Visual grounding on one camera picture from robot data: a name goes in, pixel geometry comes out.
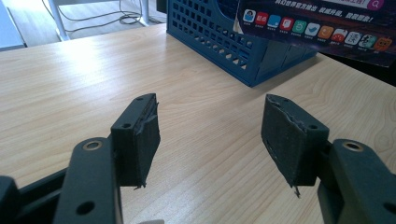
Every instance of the screw hole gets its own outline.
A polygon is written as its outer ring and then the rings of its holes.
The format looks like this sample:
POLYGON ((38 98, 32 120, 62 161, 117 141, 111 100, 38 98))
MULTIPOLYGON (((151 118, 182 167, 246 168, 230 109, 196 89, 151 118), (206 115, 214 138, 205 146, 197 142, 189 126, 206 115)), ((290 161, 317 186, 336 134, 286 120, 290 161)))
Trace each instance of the screw hole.
POLYGON ((96 150, 98 148, 100 148, 102 146, 102 142, 101 141, 91 141, 86 143, 82 148, 85 150, 96 150))
POLYGON ((131 124, 130 123, 124 123, 124 124, 121 125, 121 127, 122 128, 129 128, 129 127, 131 127, 131 124))
POLYGON ((396 204, 394 203, 384 203, 384 207, 391 212, 392 214, 396 215, 396 204))
POLYGON ((76 212, 80 216, 85 216, 85 215, 89 214, 93 210, 94 207, 95 207, 94 202, 85 202, 78 206, 76 212))
POLYGON ((353 142, 345 142, 343 146, 351 151, 357 151, 357 152, 363 151, 363 147, 361 145, 353 142))

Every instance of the wooden table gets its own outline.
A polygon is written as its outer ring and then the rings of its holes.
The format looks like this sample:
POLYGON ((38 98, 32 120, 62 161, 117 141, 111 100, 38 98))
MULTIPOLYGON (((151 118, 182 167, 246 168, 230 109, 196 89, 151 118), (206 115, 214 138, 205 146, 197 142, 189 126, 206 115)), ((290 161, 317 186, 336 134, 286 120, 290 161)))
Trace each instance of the wooden table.
POLYGON ((73 147, 156 92, 162 141, 145 189, 122 189, 125 223, 320 223, 260 130, 267 92, 376 150, 396 173, 396 89, 323 55, 249 88, 164 25, 0 53, 0 175, 19 187, 67 166, 73 147))

